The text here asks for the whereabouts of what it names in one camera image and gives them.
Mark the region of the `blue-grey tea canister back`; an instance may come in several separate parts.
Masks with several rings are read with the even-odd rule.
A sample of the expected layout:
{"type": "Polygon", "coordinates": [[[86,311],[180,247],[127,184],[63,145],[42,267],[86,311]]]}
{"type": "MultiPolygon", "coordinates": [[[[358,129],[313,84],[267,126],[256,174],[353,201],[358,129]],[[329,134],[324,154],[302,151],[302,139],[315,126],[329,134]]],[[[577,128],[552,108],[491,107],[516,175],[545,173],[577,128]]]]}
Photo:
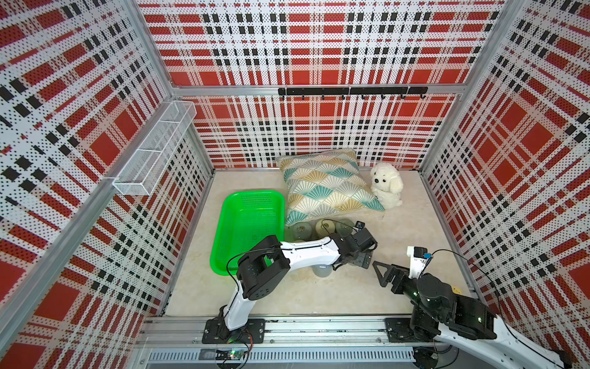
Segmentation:
{"type": "Polygon", "coordinates": [[[312,270],[318,278],[326,278],[330,276],[333,271],[331,265],[315,265],[312,266],[312,270]]]}

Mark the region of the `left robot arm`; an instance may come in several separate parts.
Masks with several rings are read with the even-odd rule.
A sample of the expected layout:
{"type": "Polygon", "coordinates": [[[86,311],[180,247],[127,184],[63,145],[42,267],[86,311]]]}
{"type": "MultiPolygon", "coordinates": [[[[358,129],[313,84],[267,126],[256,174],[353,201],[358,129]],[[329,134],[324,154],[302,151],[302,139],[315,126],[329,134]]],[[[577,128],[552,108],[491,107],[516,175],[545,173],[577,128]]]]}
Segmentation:
{"type": "Polygon", "coordinates": [[[327,266],[333,270],[372,252],[378,243],[368,229],[351,235],[329,234],[315,241],[292,243],[269,235],[250,251],[236,257],[234,293],[220,312],[224,328],[233,332],[246,326],[257,301],[267,297],[289,273],[302,268],[327,266]]]}

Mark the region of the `grey-green tea canister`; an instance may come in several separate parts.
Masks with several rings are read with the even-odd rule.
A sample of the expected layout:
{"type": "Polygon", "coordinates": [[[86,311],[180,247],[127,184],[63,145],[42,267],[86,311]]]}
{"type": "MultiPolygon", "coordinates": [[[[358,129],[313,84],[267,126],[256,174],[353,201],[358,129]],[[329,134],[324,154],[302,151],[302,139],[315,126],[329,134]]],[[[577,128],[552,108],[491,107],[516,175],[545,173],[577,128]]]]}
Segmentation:
{"type": "Polygon", "coordinates": [[[293,238],[295,241],[311,241],[313,228],[308,222],[299,222],[292,226],[293,238]]]}
{"type": "Polygon", "coordinates": [[[334,222],[336,233],[346,237],[352,235],[355,232],[355,224],[350,219],[341,219],[334,222]]]}

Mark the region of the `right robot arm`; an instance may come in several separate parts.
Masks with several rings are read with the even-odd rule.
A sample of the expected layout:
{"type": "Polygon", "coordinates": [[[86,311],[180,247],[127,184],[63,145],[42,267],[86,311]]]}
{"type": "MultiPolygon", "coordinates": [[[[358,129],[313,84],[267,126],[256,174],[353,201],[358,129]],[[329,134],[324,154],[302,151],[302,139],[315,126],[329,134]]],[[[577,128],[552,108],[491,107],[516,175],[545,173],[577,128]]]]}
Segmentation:
{"type": "Polygon", "coordinates": [[[410,329],[418,341],[447,343],[495,368],[572,367],[568,353],[536,344],[482,301],[455,293],[430,273],[412,278],[410,269],[379,261],[373,268],[381,287],[410,300],[410,329]]]}

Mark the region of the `beige tea canister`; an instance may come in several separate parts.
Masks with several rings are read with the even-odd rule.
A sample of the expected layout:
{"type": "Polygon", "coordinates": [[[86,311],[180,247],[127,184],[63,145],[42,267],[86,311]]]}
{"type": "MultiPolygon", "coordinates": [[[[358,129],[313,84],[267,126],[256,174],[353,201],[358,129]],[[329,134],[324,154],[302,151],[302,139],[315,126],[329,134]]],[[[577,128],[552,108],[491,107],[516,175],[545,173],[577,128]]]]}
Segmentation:
{"type": "Polygon", "coordinates": [[[319,238],[324,238],[336,231],[336,225],[330,219],[322,219],[316,223],[315,231],[319,238]]]}

